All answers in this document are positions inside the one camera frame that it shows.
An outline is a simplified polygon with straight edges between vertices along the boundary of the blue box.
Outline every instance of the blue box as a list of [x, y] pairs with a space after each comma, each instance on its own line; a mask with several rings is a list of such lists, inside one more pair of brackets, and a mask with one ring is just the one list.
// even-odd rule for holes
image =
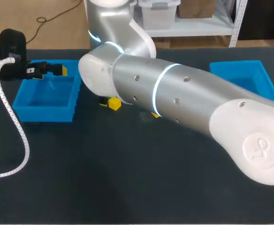
[[210, 63], [211, 73], [274, 101], [274, 85], [261, 61]]
[[72, 122], [81, 86], [78, 60], [34, 60], [61, 63], [68, 76], [44, 75], [44, 79], [23, 80], [13, 103], [22, 122]]

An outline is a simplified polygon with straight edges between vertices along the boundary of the robot logo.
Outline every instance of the robot logo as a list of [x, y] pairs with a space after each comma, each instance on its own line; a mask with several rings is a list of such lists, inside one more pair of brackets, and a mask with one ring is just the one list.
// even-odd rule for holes
[[251, 134], [244, 141], [243, 152], [249, 163], [268, 169], [274, 166], [274, 137], [264, 133]]

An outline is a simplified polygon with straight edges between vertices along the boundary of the led light ring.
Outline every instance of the led light ring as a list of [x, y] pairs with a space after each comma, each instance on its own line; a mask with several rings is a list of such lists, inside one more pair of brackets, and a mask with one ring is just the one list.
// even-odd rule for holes
[[152, 105], [153, 105], [153, 107], [154, 107], [155, 113], [156, 113], [158, 116], [160, 116], [160, 117], [162, 117], [162, 116], [158, 113], [157, 106], [156, 106], [156, 94], [157, 94], [157, 89], [158, 89], [159, 83], [160, 83], [160, 81], [162, 80], [164, 74], [165, 74], [167, 71], [169, 71], [172, 67], [179, 66], [179, 65], [180, 65], [180, 64], [176, 63], [176, 64], [172, 64], [172, 65], [167, 66], [167, 67], [163, 70], [163, 72], [159, 75], [159, 77], [158, 77], [158, 79], [157, 79], [157, 81], [156, 81], [156, 83], [155, 83], [154, 90], [153, 90], [153, 92], [152, 92]]
[[112, 41], [107, 41], [106, 44], [110, 44], [110, 45], [113, 45], [115, 48], [118, 49], [118, 51], [121, 53], [121, 54], [124, 54], [124, 50], [116, 43], [112, 42]]
[[101, 42], [100, 38], [94, 36], [93, 34], [91, 34], [90, 30], [89, 30], [88, 32], [89, 32], [90, 37], [91, 37], [93, 40], [95, 40], [95, 41], [97, 41], [97, 42]]

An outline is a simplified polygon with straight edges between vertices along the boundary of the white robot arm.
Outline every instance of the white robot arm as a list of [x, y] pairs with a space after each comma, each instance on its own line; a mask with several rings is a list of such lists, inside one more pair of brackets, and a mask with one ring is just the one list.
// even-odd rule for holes
[[152, 39], [128, 0], [87, 0], [91, 52], [79, 61], [85, 85], [215, 139], [240, 170], [274, 185], [274, 102], [211, 73], [155, 59]]

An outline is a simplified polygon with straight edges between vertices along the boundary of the white shelf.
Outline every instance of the white shelf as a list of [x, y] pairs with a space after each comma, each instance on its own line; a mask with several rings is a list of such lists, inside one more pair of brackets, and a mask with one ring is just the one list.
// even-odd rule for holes
[[[135, 18], [142, 27], [142, 19]], [[176, 18], [173, 27], [169, 30], [146, 30], [151, 37], [190, 37], [232, 35], [234, 24], [228, 17], [221, 0], [217, 1], [212, 18], [180, 19]]]

